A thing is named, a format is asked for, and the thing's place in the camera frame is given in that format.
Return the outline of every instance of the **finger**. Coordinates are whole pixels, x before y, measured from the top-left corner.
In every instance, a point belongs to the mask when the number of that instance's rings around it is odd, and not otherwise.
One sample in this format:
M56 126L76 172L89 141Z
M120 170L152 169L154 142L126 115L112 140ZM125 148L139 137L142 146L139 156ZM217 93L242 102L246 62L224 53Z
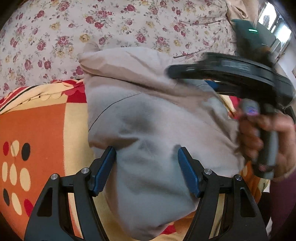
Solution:
M287 132L294 129L293 119L282 113L276 113L274 115L259 115L248 117L251 123L257 124L265 131L278 131Z
M258 151L254 150L248 146L243 146L243 152L245 153L245 155L247 155L248 157L255 159L258 156Z
M259 137L240 135L240 140L242 144L251 149L261 150L263 148L263 141Z
M260 132L255 127L255 124L250 122L247 119L243 119L239 122L239 132L241 134L247 135L247 136L259 136Z

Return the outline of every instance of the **green light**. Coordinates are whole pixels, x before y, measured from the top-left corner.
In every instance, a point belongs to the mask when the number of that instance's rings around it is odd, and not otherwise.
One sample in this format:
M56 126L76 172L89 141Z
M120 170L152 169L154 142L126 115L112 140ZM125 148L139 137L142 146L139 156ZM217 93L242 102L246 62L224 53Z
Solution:
M249 29L250 32L254 32L254 33L257 33L258 31L255 30L255 29Z

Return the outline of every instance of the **cream dot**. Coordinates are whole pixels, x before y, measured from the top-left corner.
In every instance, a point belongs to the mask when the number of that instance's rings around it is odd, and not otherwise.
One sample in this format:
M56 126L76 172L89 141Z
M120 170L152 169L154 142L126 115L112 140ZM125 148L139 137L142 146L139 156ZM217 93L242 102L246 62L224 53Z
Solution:
M27 192L30 190L31 187L31 179L29 171L26 168L23 168L20 171L20 185L22 188Z
M7 162L3 162L2 164L2 179L4 182L7 180L7 175L8 175L8 165Z
M9 171L9 178L10 182L13 186L17 183L17 169L15 168L15 165L12 164Z
M19 150L20 150L20 143L15 140L10 146L11 155L13 157L17 156Z
M18 215L22 215L22 206L20 205L20 201L14 192L11 194L11 202L16 213Z
M248 167L245 166L242 170L242 175L245 177L248 174Z

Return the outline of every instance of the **beige cloth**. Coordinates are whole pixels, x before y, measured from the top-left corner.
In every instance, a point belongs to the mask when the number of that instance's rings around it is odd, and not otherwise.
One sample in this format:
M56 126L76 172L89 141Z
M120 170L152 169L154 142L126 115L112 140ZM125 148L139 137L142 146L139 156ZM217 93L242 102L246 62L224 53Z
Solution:
M89 145L95 157L115 147L107 203L128 235L150 240L197 208L178 148L185 146L204 167L231 177L244 166L237 123L213 91L166 77L165 68L178 63L172 57L142 47L97 50L88 44L79 55L86 72Z
M232 24L233 19L250 21L254 27L258 22L258 0L225 0L227 6L226 16Z

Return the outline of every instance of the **floral bedsheet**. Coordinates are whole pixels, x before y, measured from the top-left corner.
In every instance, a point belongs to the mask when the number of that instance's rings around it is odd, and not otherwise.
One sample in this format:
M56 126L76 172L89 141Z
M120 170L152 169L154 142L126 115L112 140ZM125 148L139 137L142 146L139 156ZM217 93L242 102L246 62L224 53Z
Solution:
M232 54L234 32L224 0L29 0L0 31L0 97L53 79L81 79L77 54L148 47L180 62L204 52Z

